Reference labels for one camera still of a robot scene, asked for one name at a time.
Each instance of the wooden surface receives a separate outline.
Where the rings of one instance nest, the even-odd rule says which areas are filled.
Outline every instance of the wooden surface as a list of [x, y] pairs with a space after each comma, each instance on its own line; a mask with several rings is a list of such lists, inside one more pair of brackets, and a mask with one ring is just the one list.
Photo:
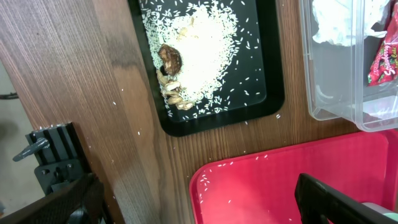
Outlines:
[[160, 127], [126, 0], [2, 0], [0, 59], [35, 129], [78, 125], [116, 223], [193, 223], [188, 183], [204, 164], [357, 131], [308, 114], [299, 4], [278, 7], [280, 118], [184, 138]]

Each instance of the white tissue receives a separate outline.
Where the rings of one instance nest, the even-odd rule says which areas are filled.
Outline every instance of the white tissue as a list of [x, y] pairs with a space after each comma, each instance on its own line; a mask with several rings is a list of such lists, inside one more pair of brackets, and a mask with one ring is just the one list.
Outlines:
[[387, 31], [376, 32], [372, 26], [385, 22], [386, 7], [390, 0], [313, 0], [312, 11], [319, 31], [312, 38], [315, 42], [329, 42], [333, 45], [349, 47], [356, 42], [357, 1], [365, 3], [364, 36], [383, 38]]

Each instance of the snack package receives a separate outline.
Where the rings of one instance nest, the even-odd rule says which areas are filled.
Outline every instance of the snack package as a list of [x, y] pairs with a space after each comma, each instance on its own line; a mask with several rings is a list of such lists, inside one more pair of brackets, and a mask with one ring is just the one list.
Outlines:
[[394, 4], [387, 35], [377, 52], [368, 75], [369, 86], [391, 82], [398, 74], [398, 2]]

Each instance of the red container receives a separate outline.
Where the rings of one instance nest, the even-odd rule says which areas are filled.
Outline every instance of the red container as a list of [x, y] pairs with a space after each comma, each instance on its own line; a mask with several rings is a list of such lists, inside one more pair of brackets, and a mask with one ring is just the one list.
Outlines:
[[301, 223], [300, 173], [394, 210], [397, 170], [397, 131], [355, 133], [207, 164], [193, 176], [190, 196], [197, 224]]

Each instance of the uncooked rice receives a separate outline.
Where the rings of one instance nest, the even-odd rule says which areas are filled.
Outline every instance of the uncooked rice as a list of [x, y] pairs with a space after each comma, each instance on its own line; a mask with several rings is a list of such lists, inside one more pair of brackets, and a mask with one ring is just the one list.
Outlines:
[[[197, 103], [203, 98], [213, 99], [213, 92], [222, 87], [225, 71], [239, 52], [233, 40], [238, 29], [238, 18], [233, 10], [229, 6], [219, 8], [219, 2], [215, 0], [211, 1], [210, 8], [208, 6], [188, 3], [189, 12], [178, 17], [172, 17], [170, 9], [142, 9], [155, 67], [160, 69], [163, 65], [157, 54], [162, 44], [180, 52], [183, 64], [173, 79], [181, 83], [180, 96], [184, 101]], [[183, 28], [186, 33], [181, 36]]]

